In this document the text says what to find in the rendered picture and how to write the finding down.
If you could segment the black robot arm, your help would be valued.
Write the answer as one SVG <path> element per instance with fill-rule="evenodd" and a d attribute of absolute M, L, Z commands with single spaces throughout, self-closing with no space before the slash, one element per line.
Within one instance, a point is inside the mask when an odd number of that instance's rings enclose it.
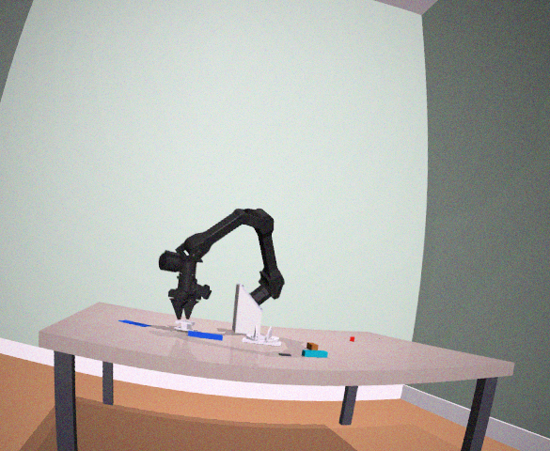
<path fill-rule="evenodd" d="M 263 261 L 263 270 L 259 272 L 260 286 L 251 292 L 251 296 L 258 306 L 268 298 L 274 300 L 280 297 L 285 285 L 283 275 L 276 265 L 275 249 L 272 233 L 274 231 L 274 218 L 263 209 L 236 209 L 222 221 L 202 233 L 196 233 L 185 240 L 175 252 L 165 250 L 160 255 L 159 268 L 168 272 L 178 272 L 196 275 L 196 263 L 210 251 L 211 247 L 229 232 L 240 225 L 254 227 L 259 237 L 259 246 Z M 188 256 L 183 252 L 187 251 Z M 190 294 L 199 295 L 208 300 L 212 291 L 210 286 L 201 286 L 195 280 L 192 283 Z"/>

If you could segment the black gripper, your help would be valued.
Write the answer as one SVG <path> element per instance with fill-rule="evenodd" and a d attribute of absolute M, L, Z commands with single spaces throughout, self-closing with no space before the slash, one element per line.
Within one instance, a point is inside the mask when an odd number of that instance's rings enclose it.
<path fill-rule="evenodd" d="M 201 301 L 201 296 L 190 294 L 192 283 L 197 280 L 195 275 L 179 273 L 177 276 L 179 279 L 178 288 L 172 288 L 168 292 L 169 300 L 171 301 L 177 319 L 181 319 L 181 314 L 184 313 L 186 319 L 189 319 L 194 305 Z"/>

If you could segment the blue rectangular bar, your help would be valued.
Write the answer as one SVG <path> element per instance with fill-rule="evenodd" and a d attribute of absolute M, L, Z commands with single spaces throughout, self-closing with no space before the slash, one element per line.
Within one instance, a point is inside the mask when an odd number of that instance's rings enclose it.
<path fill-rule="evenodd" d="M 221 334 L 207 334 L 207 333 L 198 333 L 194 331 L 188 331 L 188 335 L 193 337 L 199 337 L 199 338 L 209 338 L 209 339 L 217 339 L 222 341 L 223 336 Z"/>

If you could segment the cyan rectangular block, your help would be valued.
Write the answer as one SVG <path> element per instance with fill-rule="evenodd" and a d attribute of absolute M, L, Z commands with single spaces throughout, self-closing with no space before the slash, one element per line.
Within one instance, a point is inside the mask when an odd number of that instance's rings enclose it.
<path fill-rule="evenodd" d="M 324 350 L 302 350 L 302 355 L 307 357 L 323 358 L 327 357 L 328 352 Z"/>

